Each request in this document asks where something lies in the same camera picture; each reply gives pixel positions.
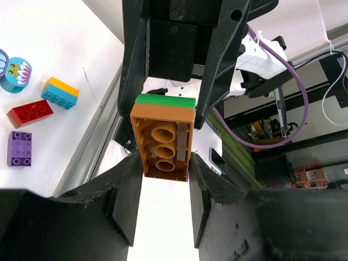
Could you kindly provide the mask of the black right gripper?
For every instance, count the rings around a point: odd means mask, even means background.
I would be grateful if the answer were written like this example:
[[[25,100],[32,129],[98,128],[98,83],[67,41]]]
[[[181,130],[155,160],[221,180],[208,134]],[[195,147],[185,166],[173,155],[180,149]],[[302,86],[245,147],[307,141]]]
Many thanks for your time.
[[[251,1],[123,1],[117,111],[127,117],[148,77],[191,80],[204,66],[194,127],[229,93]]]

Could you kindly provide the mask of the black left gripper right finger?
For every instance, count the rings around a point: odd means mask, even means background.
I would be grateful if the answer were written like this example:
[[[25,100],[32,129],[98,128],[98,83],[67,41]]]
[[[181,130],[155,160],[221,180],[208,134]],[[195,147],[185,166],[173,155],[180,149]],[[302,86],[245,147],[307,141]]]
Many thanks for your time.
[[[200,260],[347,260],[347,191],[241,190],[190,159]]]

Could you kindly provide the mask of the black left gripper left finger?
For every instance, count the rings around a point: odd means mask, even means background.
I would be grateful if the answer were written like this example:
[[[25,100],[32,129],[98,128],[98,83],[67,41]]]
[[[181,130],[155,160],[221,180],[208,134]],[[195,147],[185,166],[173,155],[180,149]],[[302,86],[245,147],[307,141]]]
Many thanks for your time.
[[[1,260],[126,260],[141,185],[140,155],[132,152],[59,197],[1,190]]]

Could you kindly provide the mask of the green brick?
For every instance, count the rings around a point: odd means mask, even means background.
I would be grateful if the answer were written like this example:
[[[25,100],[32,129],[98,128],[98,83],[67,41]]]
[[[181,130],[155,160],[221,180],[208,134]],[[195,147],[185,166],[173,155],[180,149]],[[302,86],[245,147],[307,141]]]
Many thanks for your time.
[[[150,104],[150,105],[164,105],[170,107],[193,108],[196,107],[196,100],[194,98],[140,94],[135,104]]]

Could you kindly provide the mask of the red rectangular brick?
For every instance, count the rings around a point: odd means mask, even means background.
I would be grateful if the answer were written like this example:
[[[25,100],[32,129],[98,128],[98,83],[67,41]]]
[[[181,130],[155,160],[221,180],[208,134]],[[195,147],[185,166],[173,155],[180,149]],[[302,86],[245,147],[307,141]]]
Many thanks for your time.
[[[48,102],[46,100],[39,100],[13,107],[8,111],[7,116],[15,128],[20,128],[43,120],[53,114],[54,112]]]

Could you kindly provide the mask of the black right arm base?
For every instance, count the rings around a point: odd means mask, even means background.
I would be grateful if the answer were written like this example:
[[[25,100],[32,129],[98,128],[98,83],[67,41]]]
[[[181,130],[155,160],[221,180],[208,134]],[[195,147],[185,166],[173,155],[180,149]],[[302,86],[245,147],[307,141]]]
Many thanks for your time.
[[[123,147],[126,153],[137,149],[130,117],[122,118],[114,140]]]

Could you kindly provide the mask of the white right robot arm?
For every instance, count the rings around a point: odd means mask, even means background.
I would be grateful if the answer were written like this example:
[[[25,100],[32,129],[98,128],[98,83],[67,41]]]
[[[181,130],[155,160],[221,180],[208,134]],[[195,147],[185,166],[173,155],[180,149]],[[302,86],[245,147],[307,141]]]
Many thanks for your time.
[[[195,128],[230,95],[236,70],[250,98],[263,96],[291,78],[282,37],[258,37],[248,22],[277,1],[123,1],[125,51],[118,112],[130,115],[148,77],[201,80]]]

